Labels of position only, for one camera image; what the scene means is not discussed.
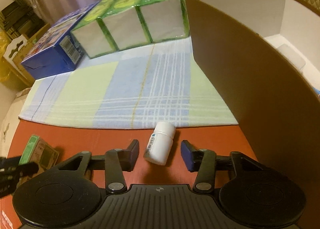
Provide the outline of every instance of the bottle label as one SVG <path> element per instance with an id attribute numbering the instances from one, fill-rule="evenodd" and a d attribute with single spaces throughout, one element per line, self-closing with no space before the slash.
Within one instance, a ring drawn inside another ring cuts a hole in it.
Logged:
<path id="1" fill-rule="evenodd" d="M 153 142 L 155 141 L 155 138 L 156 138 L 156 134 L 153 133 L 149 139 L 149 142 L 148 142 L 148 146 L 147 146 L 147 149 L 146 149 L 146 153 L 150 153 L 151 152 L 151 149 L 152 149 L 152 145 L 153 145 Z"/>

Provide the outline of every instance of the yellow plastic bag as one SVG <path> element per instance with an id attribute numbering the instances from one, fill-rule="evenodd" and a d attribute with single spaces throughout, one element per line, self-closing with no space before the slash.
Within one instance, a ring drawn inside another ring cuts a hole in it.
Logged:
<path id="1" fill-rule="evenodd" d="M 11 40 L 5 31 L 0 29 L 0 82 L 9 89 L 21 91 L 32 86 L 32 83 L 24 78 L 6 59 L 2 57 L 10 43 Z"/>

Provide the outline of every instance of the tissue box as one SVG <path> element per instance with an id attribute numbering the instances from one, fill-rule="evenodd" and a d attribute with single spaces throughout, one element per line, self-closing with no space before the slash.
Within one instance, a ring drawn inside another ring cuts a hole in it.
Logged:
<path id="1" fill-rule="evenodd" d="M 18 186 L 53 167 L 57 162 L 59 154 L 57 150 L 52 148 L 42 138 L 32 135 L 23 151 L 19 165 L 35 162 L 39 166 L 39 171 L 32 176 L 21 178 Z"/>
<path id="2" fill-rule="evenodd" d="M 102 0 L 72 34 L 90 58 L 189 35 L 184 0 Z"/>
<path id="3" fill-rule="evenodd" d="M 84 51 L 71 39 L 70 31 L 93 6 L 78 10 L 78 14 L 72 13 L 71 18 L 63 17 L 37 41 L 21 62 L 34 79 L 69 72 L 76 68 Z"/>
<path id="4" fill-rule="evenodd" d="M 195 62 L 257 159 L 304 190 L 299 227 L 318 228 L 320 100 L 312 87 L 320 88 L 320 11 L 302 0 L 186 0 L 186 5 Z M 291 49 L 281 49 L 283 44 Z M 298 55 L 306 63 L 302 75 L 290 62 Z"/>
<path id="5" fill-rule="evenodd" d="M 152 42 L 189 35 L 184 0 L 142 0 L 140 10 Z"/>

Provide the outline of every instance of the blue and green checkered cloth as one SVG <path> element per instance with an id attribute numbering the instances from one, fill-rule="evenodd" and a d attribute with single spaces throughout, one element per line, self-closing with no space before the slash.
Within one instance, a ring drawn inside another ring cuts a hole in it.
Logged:
<path id="1" fill-rule="evenodd" d="M 237 124 L 195 63 L 191 38 L 85 58 L 73 72 L 37 80 L 20 118 L 101 129 Z"/>

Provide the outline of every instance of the red table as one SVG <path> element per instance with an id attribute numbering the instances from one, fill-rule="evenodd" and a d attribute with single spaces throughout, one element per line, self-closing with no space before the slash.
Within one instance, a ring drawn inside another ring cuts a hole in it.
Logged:
<path id="1" fill-rule="evenodd" d="M 178 128 L 166 166 L 151 164 L 143 159 L 143 153 L 153 130 L 96 130 L 56 127 L 21 120 L 12 140 L 8 157 L 21 155 L 32 134 L 39 135 L 61 154 L 58 162 L 78 152 L 88 150 L 92 155 L 102 155 L 114 148 L 127 148 L 133 139 L 140 142 L 140 154 L 132 172 L 124 172 L 130 184 L 190 184 L 196 173 L 186 169 L 180 155 L 180 143 L 188 140 L 197 148 L 214 150 L 218 155 L 229 155 L 230 151 L 241 151 L 255 159 L 255 155 L 238 125 Z M 104 187 L 104 171 L 95 171 L 94 183 Z M 217 172 L 216 187 L 228 181 L 226 172 Z M 16 229 L 21 223 L 12 207 L 12 197 L 0 201 L 1 229 Z"/>

